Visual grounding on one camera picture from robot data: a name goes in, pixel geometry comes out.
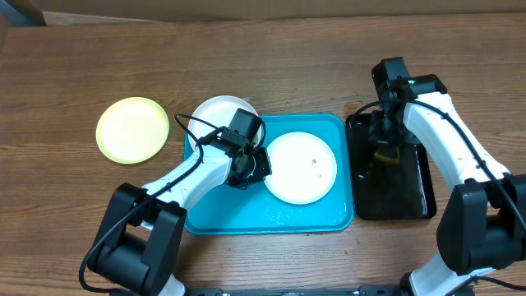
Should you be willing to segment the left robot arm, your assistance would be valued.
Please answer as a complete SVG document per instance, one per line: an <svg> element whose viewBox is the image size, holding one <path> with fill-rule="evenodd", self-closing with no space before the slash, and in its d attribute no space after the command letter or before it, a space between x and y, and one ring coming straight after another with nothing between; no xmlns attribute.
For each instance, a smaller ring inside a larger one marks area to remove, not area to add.
<svg viewBox="0 0 526 296"><path fill-rule="evenodd" d="M113 193L79 268L83 289L109 295L184 295L173 269L187 213L222 184L245 189L270 175L263 147L198 143L177 168L143 187Z"/></svg>

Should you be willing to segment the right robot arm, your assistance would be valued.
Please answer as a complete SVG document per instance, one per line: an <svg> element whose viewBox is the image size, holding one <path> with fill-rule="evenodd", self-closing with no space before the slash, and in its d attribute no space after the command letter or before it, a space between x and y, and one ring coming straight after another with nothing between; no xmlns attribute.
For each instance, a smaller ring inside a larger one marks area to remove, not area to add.
<svg viewBox="0 0 526 296"><path fill-rule="evenodd" d="M401 295L471 293L471 284L525 258L525 177L513 175L469 131L446 90L381 90L376 121L398 145L415 137L441 172L450 199L438 252L400 282Z"/></svg>

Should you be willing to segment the green yellow sponge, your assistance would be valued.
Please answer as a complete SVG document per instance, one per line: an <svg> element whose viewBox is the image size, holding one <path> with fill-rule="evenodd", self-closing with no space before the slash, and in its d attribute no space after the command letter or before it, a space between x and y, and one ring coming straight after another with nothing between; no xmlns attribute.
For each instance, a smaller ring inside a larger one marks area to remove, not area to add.
<svg viewBox="0 0 526 296"><path fill-rule="evenodd" d="M386 164L399 164L399 148L379 147L374 153L374 158Z"/></svg>

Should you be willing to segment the white plate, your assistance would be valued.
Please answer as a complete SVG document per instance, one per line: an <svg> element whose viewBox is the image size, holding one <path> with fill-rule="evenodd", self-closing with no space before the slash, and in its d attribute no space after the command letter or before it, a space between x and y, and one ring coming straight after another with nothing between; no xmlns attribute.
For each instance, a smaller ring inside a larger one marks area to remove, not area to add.
<svg viewBox="0 0 526 296"><path fill-rule="evenodd" d="M335 154L318 136L289 132L274 139L266 149L271 174L268 190L281 201L307 205L324 197L335 184Z"/></svg>
<svg viewBox="0 0 526 296"><path fill-rule="evenodd" d="M219 95L200 104L192 114L192 117L204 120L214 127L191 119L188 123L188 129L197 139L212 132L216 127L225 126L232 131L233 129L229 124L238 109L244 109L258 115L257 111L246 100L231 95Z"/></svg>

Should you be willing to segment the yellow-green rimmed plate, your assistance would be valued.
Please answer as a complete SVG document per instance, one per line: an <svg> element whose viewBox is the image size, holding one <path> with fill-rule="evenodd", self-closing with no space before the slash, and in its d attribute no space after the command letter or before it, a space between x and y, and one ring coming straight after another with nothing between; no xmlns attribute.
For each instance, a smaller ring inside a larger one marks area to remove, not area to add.
<svg viewBox="0 0 526 296"><path fill-rule="evenodd" d="M95 140L102 154L119 164L138 164L155 156L169 134L168 115L152 99L129 97L100 116Z"/></svg>

